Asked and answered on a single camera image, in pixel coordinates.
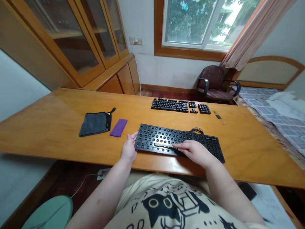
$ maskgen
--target electrical cord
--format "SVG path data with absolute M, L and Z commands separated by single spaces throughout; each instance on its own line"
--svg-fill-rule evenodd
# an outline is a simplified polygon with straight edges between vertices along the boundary
M 140 83 L 140 96 L 141 96 L 141 93 L 142 93 L 142 89 L 141 89 L 141 80 L 140 80 L 140 74 L 139 74 L 139 71 L 138 71 L 138 63 L 137 63 L 137 59 L 136 59 L 136 54 L 133 52 L 133 46 L 136 42 L 134 41 L 133 44 L 132 44 L 132 48 L 131 48 L 131 52 L 134 54 L 134 59 L 136 60 L 136 64 L 137 64 L 137 72 L 138 72 L 138 76 L 139 76 L 139 83 Z
M 83 182 L 82 182 L 82 184 L 80 185 L 80 187 L 77 189 L 77 191 L 63 204 L 63 205 L 61 205 L 45 222 L 43 222 L 43 223 L 40 223 L 40 224 L 38 224 L 38 225 L 36 225 L 36 226 L 33 226 L 33 227 L 31 227 L 31 228 L 29 228 L 29 229 L 37 229 L 37 228 L 39 228 L 39 227 L 41 227 L 41 226 L 43 226 L 43 225 L 45 225 L 47 222 L 49 222 L 50 221 L 50 219 L 66 204 L 66 203 L 68 203 L 68 201 L 69 200 L 71 200 L 74 196 L 75 196 L 75 194 L 80 190 L 80 188 L 83 186 L 83 184 L 84 184 L 84 182 L 85 182 L 85 180 L 86 180 L 86 178 L 88 177 L 88 176 L 98 176 L 97 174 L 88 174 L 85 178 L 84 178 L 84 180 L 83 180 Z
M 203 135 L 203 130 L 200 129 L 200 128 L 198 128 L 198 127 L 195 127 L 195 128 L 193 128 L 193 129 L 191 129 L 189 132 L 191 132 L 191 133 L 193 133 L 193 134 L 199 133 L 199 134 Z

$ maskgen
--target window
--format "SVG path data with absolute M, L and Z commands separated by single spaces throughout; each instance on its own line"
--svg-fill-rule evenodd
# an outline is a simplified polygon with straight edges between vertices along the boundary
M 227 52 L 259 2 L 164 0 L 162 46 Z

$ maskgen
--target wooden cabinet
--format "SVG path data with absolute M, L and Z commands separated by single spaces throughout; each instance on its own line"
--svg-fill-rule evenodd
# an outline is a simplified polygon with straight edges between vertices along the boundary
M 128 62 L 128 67 L 129 67 L 129 71 L 130 71 L 132 82 L 133 82 L 134 92 L 137 95 L 138 92 L 140 91 L 140 79 L 139 79 L 139 73 L 138 73 L 138 69 L 137 69 L 136 58 L 132 58 Z
M 79 87 L 128 54 L 116 0 L 7 2 Z
M 0 2 L 3 49 L 49 89 L 138 94 L 117 0 Z
M 118 0 L 103 0 L 120 59 L 128 52 Z
M 118 73 L 124 94 L 135 95 L 131 74 L 128 65 L 125 65 Z
M 119 61 L 105 6 L 99 0 L 75 0 L 106 69 Z
M 99 92 L 109 92 L 109 93 L 117 93 L 123 94 L 121 89 L 121 85 L 118 79 L 118 76 L 115 75 L 112 77 L 101 89 L 98 90 Z

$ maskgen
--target purple cloth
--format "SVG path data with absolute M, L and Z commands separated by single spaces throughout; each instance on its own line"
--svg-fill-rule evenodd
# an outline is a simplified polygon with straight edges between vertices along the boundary
M 115 127 L 111 131 L 110 135 L 115 137 L 121 137 L 123 130 L 127 124 L 127 119 L 119 119 Z

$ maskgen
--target gray cloth pouch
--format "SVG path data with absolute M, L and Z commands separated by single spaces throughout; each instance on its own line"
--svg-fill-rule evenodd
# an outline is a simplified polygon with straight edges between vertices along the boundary
M 86 113 L 79 136 L 85 137 L 110 131 L 111 114 L 114 111 L 115 108 L 110 112 Z

